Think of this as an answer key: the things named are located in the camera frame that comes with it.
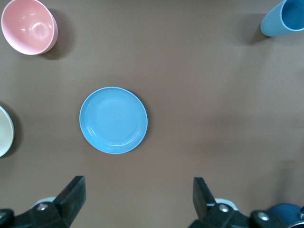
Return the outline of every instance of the bowl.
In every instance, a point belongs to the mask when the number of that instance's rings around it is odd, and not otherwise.
[[[25,55],[49,51],[58,37],[57,23],[38,0],[12,0],[3,10],[2,32],[7,42]]]
[[[10,149],[14,132],[14,125],[9,114],[0,106],[0,157]]]

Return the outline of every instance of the blue plate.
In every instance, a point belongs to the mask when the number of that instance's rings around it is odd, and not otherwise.
[[[148,117],[141,101],[118,87],[96,90],[84,101],[79,115],[86,140],[105,153],[126,153],[137,147],[147,132]]]

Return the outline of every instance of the plate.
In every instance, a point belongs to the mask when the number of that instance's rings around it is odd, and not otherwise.
[[[0,157],[10,149],[14,140],[14,125],[9,114],[0,106]]]
[[[111,154],[133,150],[142,142],[148,127],[141,101],[119,87],[101,88],[89,95],[80,109],[79,122],[86,140]]]

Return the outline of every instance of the white bowl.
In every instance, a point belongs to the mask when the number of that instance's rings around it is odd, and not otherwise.
[[[0,157],[10,149],[14,140],[14,125],[9,114],[0,106]]]

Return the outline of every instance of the blue mug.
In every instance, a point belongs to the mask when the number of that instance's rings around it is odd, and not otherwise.
[[[304,30],[304,1],[282,1],[264,17],[260,28],[262,33],[268,37]]]
[[[276,214],[288,228],[301,226],[304,224],[302,219],[301,207],[294,204],[279,204],[269,209],[270,212]]]

